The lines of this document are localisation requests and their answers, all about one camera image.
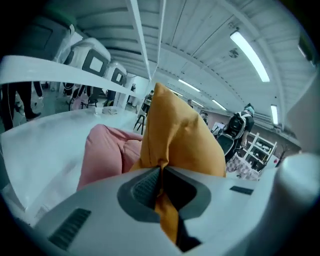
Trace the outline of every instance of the black vent grille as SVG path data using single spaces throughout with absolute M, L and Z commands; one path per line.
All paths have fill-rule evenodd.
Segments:
M 49 241 L 62 250 L 67 250 L 81 227 L 88 219 L 91 211 L 75 209 L 62 225 L 49 237 Z

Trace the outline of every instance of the white table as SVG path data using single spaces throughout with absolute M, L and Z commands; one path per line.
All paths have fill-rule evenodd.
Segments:
M 50 186 L 59 193 L 67 190 L 65 197 L 74 193 L 91 128 L 103 124 L 132 132 L 136 119 L 137 114 L 127 110 L 110 115 L 89 108 L 46 116 L 3 133 L 6 171 L 22 207 L 27 210 L 36 204 L 39 208 Z M 51 206 L 59 203 L 61 196 L 51 194 L 51 199 L 59 197 Z

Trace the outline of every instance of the orange cloth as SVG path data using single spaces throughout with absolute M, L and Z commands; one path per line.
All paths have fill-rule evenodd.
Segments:
M 140 158 L 130 171 L 156 166 L 226 176 L 224 152 L 203 119 L 160 83 L 155 85 Z M 161 228 L 176 243 L 178 212 L 166 193 L 158 196 L 155 211 L 160 215 Z

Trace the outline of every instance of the ceiling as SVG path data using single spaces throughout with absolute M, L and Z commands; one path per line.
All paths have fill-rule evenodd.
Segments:
M 251 103 L 256 118 L 269 124 L 270 105 L 277 105 L 279 122 L 285 128 L 286 113 L 316 70 L 298 49 L 299 24 L 277 1 L 137 0 L 139 16 L 134 15 L 135 2 L 56 0 L 54 4 L 74 16 L 77 28 L 97 38 L 129 73 L 148 78 L 157 67 L 155 81 L 207 110 L 219 110 L 213 99 L 230 112 Z M 270 82 L 261 81 L 230 39 L 236 28 L 261 59 Z

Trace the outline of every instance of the pink cushion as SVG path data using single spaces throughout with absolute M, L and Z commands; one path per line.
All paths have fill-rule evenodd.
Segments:
M 142 136 L 98 124 L 86 138 L 77 190 L 83 186 L 126 173 L 139 159 Z

